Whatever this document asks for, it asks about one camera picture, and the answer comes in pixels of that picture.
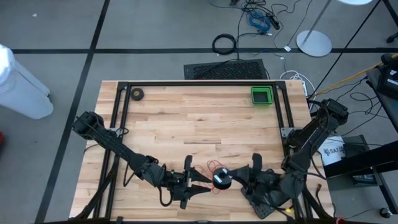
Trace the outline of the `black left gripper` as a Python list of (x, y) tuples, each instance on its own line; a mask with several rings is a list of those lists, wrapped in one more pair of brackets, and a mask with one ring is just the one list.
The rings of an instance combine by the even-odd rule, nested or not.
[(188, 195), (188, 189), (189, 189), (188, 184), (190, 178), (193, 182), (197, 181), (204, 183), (212, 183), (211, 179), (199, 173), (199, 171), (197, 171), (196, 169), (191, 168), (191, 163), (192, 163), (192, 156), (188, 155), (185, 158), (184, 168), (183, 168), (184, 171), (182, 173), (175, 172), (173, 170), (166, 172), (167, 189), (172, 194), (172, 200), (180, 202), (181, 209), (186, 209), (190, 196), (192, 197), (194, 195), (203, 194), (211, 191), (211, 189), (209, 189), (208, 187), (192, 184), (190, 186), (190, 196)]

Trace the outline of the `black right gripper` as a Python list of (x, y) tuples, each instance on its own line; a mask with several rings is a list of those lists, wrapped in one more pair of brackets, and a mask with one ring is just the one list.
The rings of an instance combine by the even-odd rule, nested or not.
[(252, 167), (230, 170), (228, 175), (242, 185), (241, 192), (251, 204), (266, 203), (268, 194), (277, 189), (275, 182), (279, 178), (273, 169), (262, 169), (262, 156), (258, 153), (252, 155)]

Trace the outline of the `black wire spool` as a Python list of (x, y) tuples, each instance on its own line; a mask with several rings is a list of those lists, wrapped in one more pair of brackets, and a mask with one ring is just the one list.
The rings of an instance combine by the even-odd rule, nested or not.
[(219, 168), (213, 173), (213, 185), (216, 189), (226, 190), (231, 187), (232, 177), (228, 175), (228, 169)]

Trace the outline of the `black screwdriver bit case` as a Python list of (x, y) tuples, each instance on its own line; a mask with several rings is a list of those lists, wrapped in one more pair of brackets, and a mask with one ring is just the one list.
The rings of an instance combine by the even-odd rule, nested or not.
[(255, 203), (256, 197), (253, 193), (250, 194), (244, 187), (241, 188), (241, 193), (260, 219), (265, 219), (274, 212), (279, 212), (283, 216), (289, 217), (286, 212), (287, 209), (282, 208), (282, 205), (290, 200), (290, 197), (286, 194), (276, 190), (260, 193), (258, 203)]

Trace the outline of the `green plastic tray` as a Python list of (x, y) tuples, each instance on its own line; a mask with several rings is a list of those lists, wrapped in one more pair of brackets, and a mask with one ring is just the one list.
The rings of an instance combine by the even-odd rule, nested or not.
[(273, 89), (271, 86), (252, 86), (252, 103), (255, 106), (268, 106), (274, 103)]

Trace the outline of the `black tape roll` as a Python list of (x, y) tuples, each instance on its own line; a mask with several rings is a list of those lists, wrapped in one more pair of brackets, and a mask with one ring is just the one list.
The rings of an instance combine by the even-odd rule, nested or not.
[(144, 91), (142, 88), (133, 88), (130, 92), (130, 97), (134, 101), (140, 101), (144, 97)]

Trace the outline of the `black floor mat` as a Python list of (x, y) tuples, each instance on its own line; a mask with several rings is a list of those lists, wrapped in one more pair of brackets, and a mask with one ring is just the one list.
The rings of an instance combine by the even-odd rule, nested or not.
[(268, 80), (261, 59), (196, 63), (183, 66), (186, 80)]

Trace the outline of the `black control box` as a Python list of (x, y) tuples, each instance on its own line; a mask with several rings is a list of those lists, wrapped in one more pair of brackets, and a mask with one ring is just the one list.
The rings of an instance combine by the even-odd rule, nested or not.
[(367, 142), (362, 134), (358, 136), (344, 137), (343, 142), (345, 157), (353, 157), (369, 151)]

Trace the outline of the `black power strip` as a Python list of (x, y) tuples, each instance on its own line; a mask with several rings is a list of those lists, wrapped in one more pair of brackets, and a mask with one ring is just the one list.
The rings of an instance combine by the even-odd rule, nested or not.
[(272, 13), (267, 13), (267, 17), (270, 19), (270, 22), (271, 22), (272, 26), (274, 27), (274, 29), (279, 30), (280, 24), (279, 24), (279, 21), (277, 20), (277, 17)]

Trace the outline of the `black equipment cart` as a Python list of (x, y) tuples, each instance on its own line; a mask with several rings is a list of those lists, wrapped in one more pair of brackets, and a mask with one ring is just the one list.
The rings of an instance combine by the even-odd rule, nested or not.
[(398, 54), (383, 54), (381, 63), (368, 70), (366, 76), (368, 85), (398, 133)]

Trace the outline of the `white plastic bin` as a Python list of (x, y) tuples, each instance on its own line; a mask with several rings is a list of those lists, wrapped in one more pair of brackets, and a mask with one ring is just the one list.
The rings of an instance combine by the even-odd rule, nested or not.
[(32, 119), (53, 112), (50, 90), (16, 59), (11, 49), (0, 44), (0, 106)]

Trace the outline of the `black desk frame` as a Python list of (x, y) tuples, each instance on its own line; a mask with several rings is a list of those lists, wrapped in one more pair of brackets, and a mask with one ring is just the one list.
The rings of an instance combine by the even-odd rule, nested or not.
[(379, 211), (380, 216), (384, 218), (398, 215), (398, 204), (382, 176), (382, 173), (393, 170), (398, 170), (398, 141), (343, 158), (324, 167), (325, 174), (329, 178), (345, 174), (352, 176), (373, 174), (387, 203), (387, 207)]

